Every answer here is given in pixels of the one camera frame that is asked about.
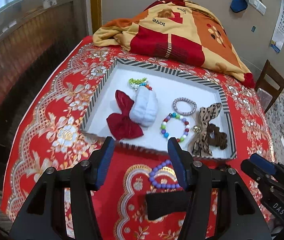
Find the silver woven bangle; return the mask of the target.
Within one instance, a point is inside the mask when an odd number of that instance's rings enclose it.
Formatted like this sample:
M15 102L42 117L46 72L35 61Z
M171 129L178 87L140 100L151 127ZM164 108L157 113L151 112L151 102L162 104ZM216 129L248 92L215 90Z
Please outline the silver woven bangle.
M197 104L189 98L176 98L172 103L173 110L183 116L191 116L197 110Z

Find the white fluffy scrunchie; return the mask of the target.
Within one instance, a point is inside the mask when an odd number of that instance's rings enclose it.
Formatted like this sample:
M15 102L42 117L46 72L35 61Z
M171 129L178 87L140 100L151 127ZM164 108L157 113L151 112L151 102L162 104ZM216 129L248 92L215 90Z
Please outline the white fluffy scrunchie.
M158 100L156 93L145 86L138 88L134 104L130 110L130 119L143 127L150 127L156 120Z

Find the leopard print hair bow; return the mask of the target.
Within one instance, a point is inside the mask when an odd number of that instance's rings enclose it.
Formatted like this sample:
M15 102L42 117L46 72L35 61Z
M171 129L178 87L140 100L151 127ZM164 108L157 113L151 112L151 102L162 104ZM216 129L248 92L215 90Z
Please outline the leopard print hair bow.
M213 103L209 107L201 107L192 117L196 122L195 133L188 144L188 151L194 157L212 157L208 143L208 124L218 117L222 108L221 103Z

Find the dark brown scrunchie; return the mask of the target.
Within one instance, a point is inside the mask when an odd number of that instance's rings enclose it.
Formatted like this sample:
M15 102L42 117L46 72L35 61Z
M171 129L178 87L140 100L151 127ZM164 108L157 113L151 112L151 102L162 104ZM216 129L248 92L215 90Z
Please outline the dark brown scrunchie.
M227 135L219 130L219 127L214 124L208 124L207 127L208 144L214 147L219 147L221 150L227 148Z

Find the red velvet bow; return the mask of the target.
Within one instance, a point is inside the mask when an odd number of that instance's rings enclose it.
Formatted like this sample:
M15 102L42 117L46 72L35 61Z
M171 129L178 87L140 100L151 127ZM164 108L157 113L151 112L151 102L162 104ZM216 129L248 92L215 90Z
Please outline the red velvet bow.
M106 119L113 137L116 140L142 137L144 134L141 127L129 117L134 101L120 90L115 91L115 99L121 113L112 113Z

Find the red floral tablecloth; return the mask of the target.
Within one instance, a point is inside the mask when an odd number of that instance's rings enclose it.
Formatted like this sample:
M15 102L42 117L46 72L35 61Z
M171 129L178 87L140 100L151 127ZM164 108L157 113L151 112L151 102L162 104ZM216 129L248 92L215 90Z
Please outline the red floral tablecloth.
M185 72L224 90L235 130L237 158L253 153L274 160L269 127L256 93L233 77L158 57L139 56L118 47L98 48L84 38L51 74L22 118L6 169L1 210L14 220L35 183L49 168L70 168L86 159L100 142L80 133L80 123L108 68L116 59L141 61ZM177 239L185 214L155 221L146 215L144 196L154 191L148 172L163 156L116 149L103 187L92 193L104 239Z

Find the striped white tray box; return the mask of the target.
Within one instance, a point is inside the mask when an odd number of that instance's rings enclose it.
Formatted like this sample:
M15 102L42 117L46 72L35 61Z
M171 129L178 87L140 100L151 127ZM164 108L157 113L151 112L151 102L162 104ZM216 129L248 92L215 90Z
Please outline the striped white tray box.
M95 139L105 139L110 136L111 132L106 119L112 113L121 112L115 99L116 91L122 91L134 100L135 90L130 87L128 81L130 78L143 77L147 78L157 96L157 117L152 126L143 128L142 137L119 140L120 146L146 153L167 154L167 139L160 133L161 122L173 111L173 100L185 97L194 101L198 109L208 107L213 103L221 103L222 109L218 117L211 120L211 123L226 133L227 147L224 150L211 147L211 158L231 160L237 157L230 110L222 87L181 70L141 61L117 59L113 62L91 98L87 112L82 119L80 131Z

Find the wooden chair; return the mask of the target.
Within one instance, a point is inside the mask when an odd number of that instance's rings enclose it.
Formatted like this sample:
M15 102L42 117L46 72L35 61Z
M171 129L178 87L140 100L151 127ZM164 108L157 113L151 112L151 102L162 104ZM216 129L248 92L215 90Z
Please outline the wooden chair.
M267 60L255 85L255 91L264 113L267 113L275 103L283 89L284 77Z

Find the red yellow orange blanket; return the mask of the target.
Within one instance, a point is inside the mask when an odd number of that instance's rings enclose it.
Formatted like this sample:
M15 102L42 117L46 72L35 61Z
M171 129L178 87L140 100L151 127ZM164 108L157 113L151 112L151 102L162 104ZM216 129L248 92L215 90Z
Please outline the red yellow orange blanket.
M109 21L94 33L93 43L206 68L255 86L219 19L188 0L157 0L133 18Z

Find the white wall switch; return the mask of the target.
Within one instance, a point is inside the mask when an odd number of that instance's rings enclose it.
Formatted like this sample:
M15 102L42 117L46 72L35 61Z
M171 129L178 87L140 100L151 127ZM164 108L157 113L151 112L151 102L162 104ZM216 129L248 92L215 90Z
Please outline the white wall switch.
M267 7L260 0L249 0L249 4L254 7L261 15L265 15Z

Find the wall calendar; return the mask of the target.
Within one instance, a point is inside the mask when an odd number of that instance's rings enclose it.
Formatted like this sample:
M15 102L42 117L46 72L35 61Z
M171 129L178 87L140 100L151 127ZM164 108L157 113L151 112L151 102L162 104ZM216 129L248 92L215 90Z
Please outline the wall calendar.
M276 53L282 50L284 44L284 0L281 0L280 12L271 38L270 46Z

